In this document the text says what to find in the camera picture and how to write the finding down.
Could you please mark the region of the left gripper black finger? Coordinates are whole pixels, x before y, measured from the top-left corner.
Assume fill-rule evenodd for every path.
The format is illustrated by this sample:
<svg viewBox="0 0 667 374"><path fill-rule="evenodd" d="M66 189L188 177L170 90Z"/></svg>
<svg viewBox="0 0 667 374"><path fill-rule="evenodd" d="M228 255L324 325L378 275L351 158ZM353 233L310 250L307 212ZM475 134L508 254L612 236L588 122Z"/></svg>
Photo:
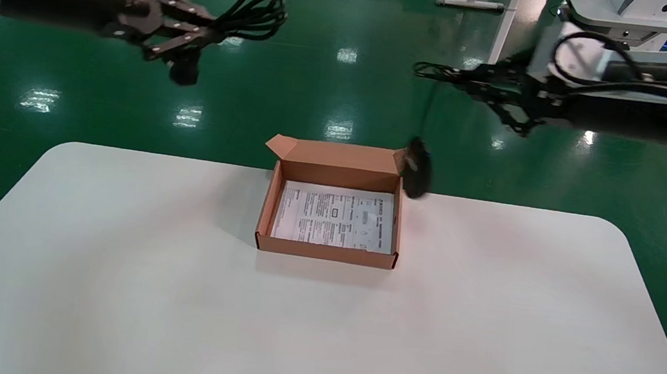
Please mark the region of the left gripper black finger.
<svg viewBox="0 0 667 374"><path fill-rule="evenodd" d="M142 55L148 61L160 59L198 68L203 49L226 38L220 30L163 24L143 38Z"/></svg>
<svg viewBox="0 0 667 374"><path fill-rule="evenodd" d="M162 13L173 20L212 24L216 19L203 6L190 0L158 0L158 2L163 9Z"/></svg>

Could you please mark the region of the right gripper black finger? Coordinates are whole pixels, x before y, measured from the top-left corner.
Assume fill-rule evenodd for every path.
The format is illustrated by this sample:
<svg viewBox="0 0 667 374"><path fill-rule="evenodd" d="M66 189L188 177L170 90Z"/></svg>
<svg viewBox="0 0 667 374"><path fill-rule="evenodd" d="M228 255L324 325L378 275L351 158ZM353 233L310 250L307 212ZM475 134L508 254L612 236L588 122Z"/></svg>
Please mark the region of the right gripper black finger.
<svg viewBox="0 0 667 374"><path fill-rule="evenodd" d="M494 64L480 63L473 69L460 70L458 84L485 85L498 89L539 92L546 85L527 73L527 63L502 60Z"/></svg>
<svg viewBox="0 0 667 374"><path fill-rule="evenodd" d="M480 84L472 86L471 98L484 103L502 125L525 139L536 127L548 125L557 116L562 101L545 91L514 92Z"/></svg>

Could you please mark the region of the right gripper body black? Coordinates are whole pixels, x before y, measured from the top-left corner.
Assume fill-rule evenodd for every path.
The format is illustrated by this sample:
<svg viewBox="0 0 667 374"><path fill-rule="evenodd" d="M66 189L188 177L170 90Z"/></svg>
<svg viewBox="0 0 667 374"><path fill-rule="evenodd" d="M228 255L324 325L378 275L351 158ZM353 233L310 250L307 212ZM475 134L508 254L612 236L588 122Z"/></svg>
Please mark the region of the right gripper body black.
<svg viewBox="0 0 667 374"><path fill-rule="evenodd" d="M667 144L667 104L573 94L540 105L538 120L550 126Z"/></svg>

